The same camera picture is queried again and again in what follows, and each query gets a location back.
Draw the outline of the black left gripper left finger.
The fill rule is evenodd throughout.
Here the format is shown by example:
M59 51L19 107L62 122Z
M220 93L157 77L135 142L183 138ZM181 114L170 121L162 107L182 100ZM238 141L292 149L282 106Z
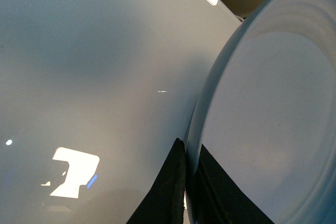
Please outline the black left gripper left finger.
M183 223L186 154L177 138L152 187L127 223Z

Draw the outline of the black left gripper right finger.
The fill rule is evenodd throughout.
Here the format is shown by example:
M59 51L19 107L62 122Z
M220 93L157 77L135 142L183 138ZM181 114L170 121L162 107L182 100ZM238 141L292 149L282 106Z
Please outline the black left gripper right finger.
M188 176L188 203L192 223L273 223L204 145L196 172Z

